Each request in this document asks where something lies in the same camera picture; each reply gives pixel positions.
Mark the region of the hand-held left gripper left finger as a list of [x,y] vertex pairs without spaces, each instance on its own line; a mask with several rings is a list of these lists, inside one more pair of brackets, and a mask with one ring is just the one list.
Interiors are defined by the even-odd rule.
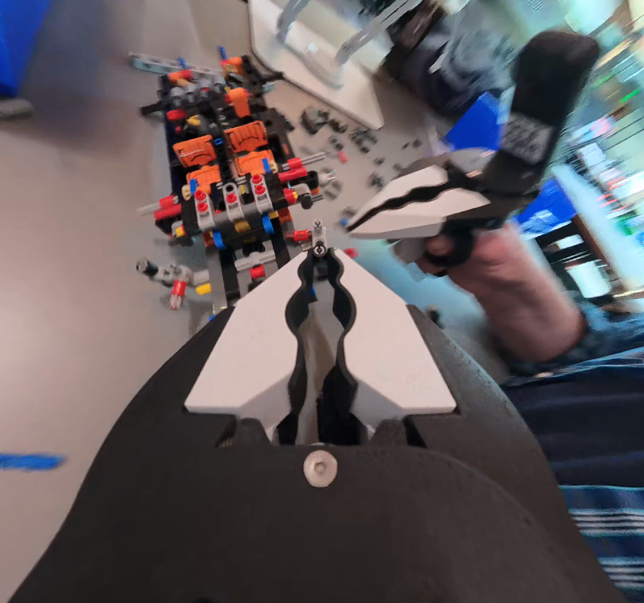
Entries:
[[255,419],[280,443],[312,442],[305,360],[311,289],[312,255],[301,253],[238,301],[185,409]]

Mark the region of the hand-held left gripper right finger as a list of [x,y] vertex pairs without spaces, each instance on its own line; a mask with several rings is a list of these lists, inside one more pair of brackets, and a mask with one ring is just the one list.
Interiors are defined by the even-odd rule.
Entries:
[[326,263],[342,333],[322,388],[322,442],[360,443],[384,421],[454,413],[405,301],[343,251],[330,249]]

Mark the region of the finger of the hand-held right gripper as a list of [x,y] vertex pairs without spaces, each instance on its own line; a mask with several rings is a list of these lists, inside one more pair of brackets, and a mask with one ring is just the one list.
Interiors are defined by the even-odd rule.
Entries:
[[353,216],[353,223],[443,223],[441,195],[454,191],[447,171],[431,165],[386,184]]
[[355,238],[429,237],[438,233],[447,219],[462,212],[487,207],[490,201],[475,191],[448,189],[430,200],[409,200],[399,207],[369,209],[348,226]]

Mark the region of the lego car chassis model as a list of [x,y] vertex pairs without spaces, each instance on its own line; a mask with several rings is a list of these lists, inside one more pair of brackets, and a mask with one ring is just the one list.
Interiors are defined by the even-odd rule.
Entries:
[[203,270],[137,262],[141,275],[170,290],[175,311],[189,288],[206,294],[221,282],[225,309],[242,296],[241,274],[250,291],[261,285],[269,266],[290,262],[290,244],[311,238],[307,229],[288,232],[292,208],[308,210],[321,199],[312,164],[322,156],[295,156],[294,125],[266,101],[282,73],[262,71],[248,55],[220,53],[221,76],[187,69],[156,75],[157,100],[140,108],[164,128],[171,192],[138,213],[151,215],[173,245],[202,241],[207,255]]

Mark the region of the person's right forearm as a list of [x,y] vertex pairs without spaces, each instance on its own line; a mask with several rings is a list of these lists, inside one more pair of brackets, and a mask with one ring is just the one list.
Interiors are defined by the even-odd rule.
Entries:
[[582,339],[567,352],[540,363],[520,361],[504,352],[511,374],[502,388],[643,382],[643,314],[612,315],[588,302],[577,306],[585,321]]

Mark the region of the scattered black lego pieces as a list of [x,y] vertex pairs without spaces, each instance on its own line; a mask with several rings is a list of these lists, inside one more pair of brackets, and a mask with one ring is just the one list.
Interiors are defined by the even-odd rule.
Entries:
[[296,154],[302,159],[322,156],[312,168],[318,172],[321,196],[330,202],[364,200],[411,171],[414,164],[447,152],[434,124],[391,132],[331,116],[314,135],[301,125],[296,130]]

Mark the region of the long blue lego pin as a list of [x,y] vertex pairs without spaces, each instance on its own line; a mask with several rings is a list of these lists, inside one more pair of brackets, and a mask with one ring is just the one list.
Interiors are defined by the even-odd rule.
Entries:
[[64,455],[1,453],[1,471],[52,471],[66,462]]

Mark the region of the light grey lego beam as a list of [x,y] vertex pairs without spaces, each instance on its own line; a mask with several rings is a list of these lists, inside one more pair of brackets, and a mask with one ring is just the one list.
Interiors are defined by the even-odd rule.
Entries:
[[198,77],[221,76],[221,70],[217,68],[195,66],[180,58],[166,59],[144,53],[129,52],[127,54],[127,63],[136,70],[153,73],[158,76],[185,69],[197,74]]

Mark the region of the person's right hand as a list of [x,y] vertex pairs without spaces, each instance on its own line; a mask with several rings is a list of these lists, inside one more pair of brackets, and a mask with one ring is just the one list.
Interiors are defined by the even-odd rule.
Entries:
[[586,319],[550,269],[537,263],[511,224],[474,233],[462,265],[445,268],[430,260],[447,256],[453,240],[426,240],[416,260],[423,272],[445,274],[479,302],[501,347],[526,363],[544,363],[572,350],[585,337]]

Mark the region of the person's dark clothing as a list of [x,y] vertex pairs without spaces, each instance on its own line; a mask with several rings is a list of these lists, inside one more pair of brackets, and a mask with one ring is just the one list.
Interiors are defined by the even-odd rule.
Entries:
[[568,513],[628,602],[643,601],[643,349],[502,386]]

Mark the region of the blue plastic bin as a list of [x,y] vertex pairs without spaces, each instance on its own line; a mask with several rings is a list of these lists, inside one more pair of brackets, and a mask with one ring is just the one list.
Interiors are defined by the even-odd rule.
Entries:
[[1,0],[1,96],[16,97],[52,0]]

